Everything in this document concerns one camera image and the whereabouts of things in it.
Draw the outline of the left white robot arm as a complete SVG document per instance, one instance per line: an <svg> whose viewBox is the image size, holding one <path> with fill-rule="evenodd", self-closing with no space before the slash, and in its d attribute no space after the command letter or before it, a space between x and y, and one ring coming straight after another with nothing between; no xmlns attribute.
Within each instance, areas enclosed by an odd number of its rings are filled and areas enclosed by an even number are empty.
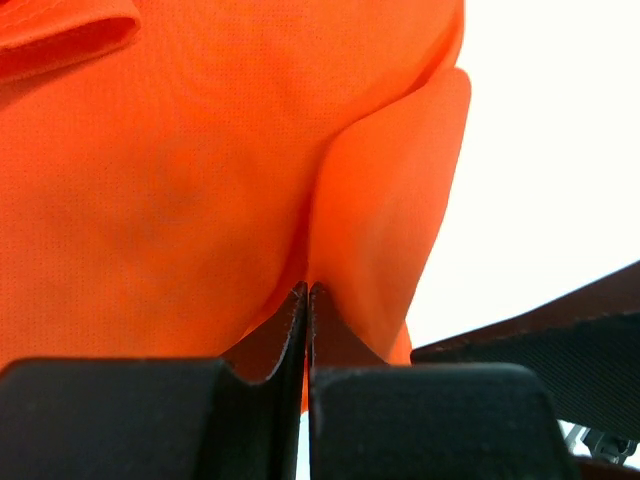
<svg viewBox="0 0 640 480"><path fill-rule="evenodd" d="M218 358L32 358L1 374L5 479L635 479L639 268L393 367L321 284Z"/></svg>

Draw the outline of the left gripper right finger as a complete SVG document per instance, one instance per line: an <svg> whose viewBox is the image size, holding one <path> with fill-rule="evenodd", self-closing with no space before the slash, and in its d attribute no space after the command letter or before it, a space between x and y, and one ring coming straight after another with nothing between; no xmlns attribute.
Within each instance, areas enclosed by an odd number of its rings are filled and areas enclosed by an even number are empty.
<svg viewBox="0 0 640 480"><path fill-rule="evenodd" d="M314 479L576 479L550 400L524 367L393 367L309 294Z"/></svg>

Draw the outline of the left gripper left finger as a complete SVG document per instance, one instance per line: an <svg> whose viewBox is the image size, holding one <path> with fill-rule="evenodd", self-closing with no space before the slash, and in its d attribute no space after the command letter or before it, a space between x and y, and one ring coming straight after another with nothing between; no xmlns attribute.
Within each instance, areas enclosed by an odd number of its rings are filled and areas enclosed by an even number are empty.
<svg viewBox="0 0 640 480"><path fill-rule="evenodd" d="M291 479L308 287L216 358L21 359L1 373L5 479Z"/></svg>

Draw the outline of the orange t shirt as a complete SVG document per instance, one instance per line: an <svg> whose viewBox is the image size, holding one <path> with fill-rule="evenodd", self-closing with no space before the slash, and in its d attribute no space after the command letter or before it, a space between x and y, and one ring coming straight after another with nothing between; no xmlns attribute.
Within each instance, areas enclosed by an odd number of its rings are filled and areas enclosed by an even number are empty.
<svg viewBox="0 0 640 480"><path fill-rule="evenodd" d="M405 364L460 1L5 1L1 360L216 356L299 281Z"/></svg>

